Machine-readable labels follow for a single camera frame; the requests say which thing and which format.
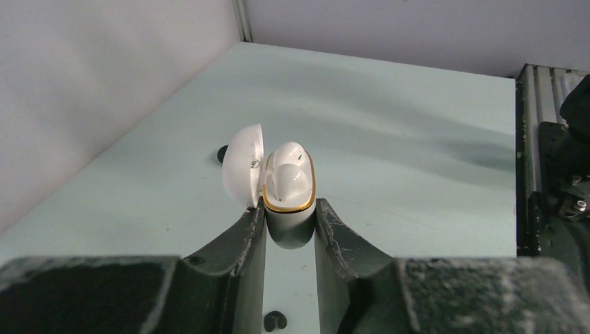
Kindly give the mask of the black rubber foot far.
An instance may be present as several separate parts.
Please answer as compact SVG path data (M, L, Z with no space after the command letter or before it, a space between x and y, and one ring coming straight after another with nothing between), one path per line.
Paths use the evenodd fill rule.
M218 151L216 153L216 158L217 158L219 164L223 164L227 150L228 150L228 145L224 145L218 149Z

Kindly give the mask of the white earbud charging case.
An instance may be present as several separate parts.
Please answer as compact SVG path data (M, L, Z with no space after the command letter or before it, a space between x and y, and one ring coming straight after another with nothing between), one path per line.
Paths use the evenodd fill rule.
M273 187L275 151L265 155L261 125L241 129L228 144L222 164L223 186L240 205L248 208L261 205L272 240L281 248L297 249L306 245L314 232L312 216L317 192L314 162L305 149L308 160L300 167L308 176L310 189L290 201L279 202Z

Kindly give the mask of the aluminium front frame rail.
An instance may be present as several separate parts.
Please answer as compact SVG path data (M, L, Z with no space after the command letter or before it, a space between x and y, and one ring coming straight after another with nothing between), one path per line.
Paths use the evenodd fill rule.
M549 255L551 231L543 192L538 128L563 123L560 106L589 72L526 64L516 79L516 240L519 256Z

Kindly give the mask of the black rubber foot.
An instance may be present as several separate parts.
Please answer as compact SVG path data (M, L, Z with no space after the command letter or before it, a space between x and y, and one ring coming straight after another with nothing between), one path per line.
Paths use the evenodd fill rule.
M285 329L287 324L286 316L278 310L268 312L263 318L263 327L267 333L271 333L276 329Z
M218 151L216 153L216 158L217 158L219 164L223 164L227 150L228 150L228 145L224 145L218 149Z

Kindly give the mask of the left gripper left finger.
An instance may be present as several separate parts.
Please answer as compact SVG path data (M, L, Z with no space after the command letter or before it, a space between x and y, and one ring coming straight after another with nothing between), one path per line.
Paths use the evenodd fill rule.
M247 209L193 254L21 257L1 268L2 333L260 333L266 228Z

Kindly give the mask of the black rubber foot near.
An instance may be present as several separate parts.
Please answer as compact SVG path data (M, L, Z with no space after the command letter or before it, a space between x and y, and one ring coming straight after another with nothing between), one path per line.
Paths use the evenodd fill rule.
M268 312L263 318L263 327L267 333L271 333L276 329L285 329L287 324L286 316L278 310Z

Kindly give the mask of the white earbud with blue light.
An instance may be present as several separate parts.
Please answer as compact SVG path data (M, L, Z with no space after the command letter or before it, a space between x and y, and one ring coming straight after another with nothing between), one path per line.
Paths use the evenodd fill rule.
M274 197L287 202L310 189L306 172L295 164L282 164L273 174Z

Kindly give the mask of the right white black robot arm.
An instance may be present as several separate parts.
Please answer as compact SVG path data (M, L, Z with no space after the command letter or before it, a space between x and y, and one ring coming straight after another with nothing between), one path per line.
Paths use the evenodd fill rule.
M566 96L563 123L538 128L543 192L552 233L549 255L589 286L589 76Z

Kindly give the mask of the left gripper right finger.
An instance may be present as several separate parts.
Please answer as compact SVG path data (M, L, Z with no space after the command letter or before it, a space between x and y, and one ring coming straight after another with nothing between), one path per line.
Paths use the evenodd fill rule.
M546 257L392 257L317 200L322 333L588 333L589 295Z

